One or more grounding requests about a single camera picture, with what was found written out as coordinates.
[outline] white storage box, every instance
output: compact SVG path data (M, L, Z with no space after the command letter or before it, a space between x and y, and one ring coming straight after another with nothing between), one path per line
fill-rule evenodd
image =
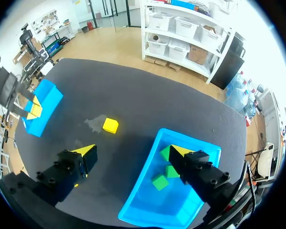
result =
M154 34L148 39L149 52L163 56L165 53L166 46L169 38L161 35Z
M200 41L201 43L210 46L211 48L217 49L221 44L223 38L221 35L216 34L214 30L208 30L200 24Z
M230 12L228 9L224 9L214 2L209 2L209 9L211 17L218 21L227 22L230 19Z
M176 34L193 38L196 32L198 25L194 20L184 17L176 17Z
M150 13L149 15L149 28L154 30L168 31L170 19L173 15L168 13Z
M168 47L170 48L169 58L177 61L183 61L190 51L190 45L188 43L172 38L168 43Z

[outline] black table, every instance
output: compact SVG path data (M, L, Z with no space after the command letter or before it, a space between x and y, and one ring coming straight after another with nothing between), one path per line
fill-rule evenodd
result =
M131 227L117 215L162 127L220 146L219 168L231 173L231 182L239 179L245 120L210 96L145 71L88 60L63 59L46 79L64 97L40 138L18 124L16 143L29 175L35 178L64 149L98 147L98 162L88 179L58 209L90 222ZM116 134L89 125L104 116L118 120ZM201 223L208 209L205 204L191 225Z

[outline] water bottle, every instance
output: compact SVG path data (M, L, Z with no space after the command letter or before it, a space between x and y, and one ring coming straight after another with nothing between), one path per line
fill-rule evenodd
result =
M255 89L248 94L248 103L244 108L239 112L242 116L254 117L255 116L255 96L254 96Z
M230 96L226 99L225 104L234 109L237 112L241 110L248 103L248 91L243 91L240 88L235 88Z
M233 79L230 81L230 83L226 87L227 91L231 89L231 87L234 85L237 78L242 77L243 74L244 74L243 71L241 71L240 73L236 73L236 75L233 77Z
M255 101L255 96L254 96L255 89L252 89L249 94L248 94L248 104L253 104Z
M247 88L248 88L248 91L249 91L249 92L251 92L252 90L254 90L254 88L253 88L251 82L252 82L252 80L249 79L249 80L248 80L248 83L247 83Z
M230 89L227 90L227 97L230 96L230 94L235 88L243 89L243 91L247 89L247 81L243 78L242 75L243 72L241 71L241 73L233 81L233 84L231 85Z

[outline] blue tray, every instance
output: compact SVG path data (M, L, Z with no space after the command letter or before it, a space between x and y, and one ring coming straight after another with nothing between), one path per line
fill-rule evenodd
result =
M193 151L203 150L210 155L209 161L214 166L219 165L219 146L165 128L160 129L139 178L118 215L120 220L141 227L184 229L198 214L203 201L181 179L168 178L169 185L161 191L152 184L152 178L164 175L165 167L170 164L160 155L160 151L169 145Z
M22 118L25 123L27 132L31 135L40 137L42 132L57 107L58 103L62 99L62 93L56 88L55 84L48 80L42 80L38 87L35 89L34 94L37 96L41 106L42 113L39 118L27 120ZM30 111L33 102L28 101L24 110Z

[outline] wooden floor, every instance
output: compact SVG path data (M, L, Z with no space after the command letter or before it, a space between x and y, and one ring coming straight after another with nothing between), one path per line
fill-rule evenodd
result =
M117 33L114 28L101 28L88 33L78 33L54 56L53 60L60 58L97 60L141 69L186 84L221 102L225 100L225 92L211 83L206 84L206 78L202 75L185 68L176 73L168 66L162 67L143 61L140 28L121 28ZM13 128L9 132L10 136L14 136L16 125L17 120L14 119ZM255 122L253 120L251 126L247 128L246 154L261 149L261 132L266 136L265 121L262 115L256 115ZM12 171L16 174L21 170L26 172L18 150L13 146L12 139L8 140L4 151L10 155Z

